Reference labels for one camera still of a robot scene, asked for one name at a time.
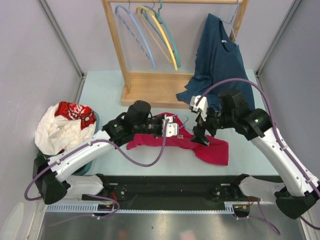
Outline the thin blue hanger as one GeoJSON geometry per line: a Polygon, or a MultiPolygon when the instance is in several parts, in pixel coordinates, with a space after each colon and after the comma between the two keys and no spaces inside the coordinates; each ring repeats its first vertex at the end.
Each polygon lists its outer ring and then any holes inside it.
{"type": "Polygon", "coordinates": [[[187,122],[189,121],[189,117],[186,115],[186,114],[183,114],[183,113],[177,113],[177,114],[174,114],[173,117],[183,117],[184,118],[184,121],[182,122],[182,125],[179,127],[179,129],[185,129],[186,131],[192,131],[191,128],[188,128],[186,127],[186,124],[187,122]]]}

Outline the pink t shirt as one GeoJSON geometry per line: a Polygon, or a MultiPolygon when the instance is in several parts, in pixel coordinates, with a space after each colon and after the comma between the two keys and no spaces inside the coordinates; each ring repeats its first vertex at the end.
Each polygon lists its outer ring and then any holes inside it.
{"type": "MultiPolygon", "coordinates": [[[[208,164],[220,166],[228,165],[228,142],[212,136],[207,137],[209,140],[208,146],[192,142],[191,139],[193,138],[193,135],[186,130],[179,117],[175,116],[174,120],[179,126],[178,135],[167,138],[165,141],[166,147],[176,147],[184,150],[191,150],[198,159],[208,164]]],[[[126,149],[131,150],[139,146],[160,147],[162,144],[162,137],[154,137],[148,134],[137,134],[134,136],[134,139],[126,145],[126,149]]]]}

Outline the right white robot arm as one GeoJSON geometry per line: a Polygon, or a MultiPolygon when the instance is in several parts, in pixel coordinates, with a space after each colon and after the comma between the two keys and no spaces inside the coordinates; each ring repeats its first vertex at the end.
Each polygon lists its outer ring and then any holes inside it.
{"type": "Polygon", "coordinates": [[[273,129],[269,114],[260,108],[250,110],[243,94],[237,89],[229,89],[219,95],[222,109],[215,111],[208,106],[206,97],[193,96],[190,110],[197,113],[197,125],[193,127],[192,142],[209,145],[205,132],[214,136],[220,129],[235,129],[256,146],[281,177],[282,182],[257,179],[241,174],[232,181],[231,196],[242,201],[245,197],[255,197],[274,203],[291,219],[300,218],[320,199],[317,191],[320,180],[305,171],[298,160],[293,163],[291,149],[286,145],[278,129],[273,129]]]}

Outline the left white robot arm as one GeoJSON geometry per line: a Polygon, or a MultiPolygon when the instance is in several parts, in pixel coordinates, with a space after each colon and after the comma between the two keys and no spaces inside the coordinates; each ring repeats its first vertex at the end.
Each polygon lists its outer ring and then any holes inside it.
{"type": "Polygon", "coordinates": [[[89,139],[70,150],[49,158],[38,156],[33,163],[32,181],[24,192],[27,201],[42,200],[46,205],[54,204],[66,197],[89,196],[105,200],[111,188],[103,177],[77,176],[73,173],[103,154],[117,150],[134,165],[148,168],[154,166],[162,157],[162,146],[156,159],[151,163],[141,163],[129,157],[121,146],[132,141],[137,134],[162,137],[165,142],[169,134],[171,117],[166,114],[153,116],[148,102],[138,100],[126,112],[106,123],[89,139]]]}

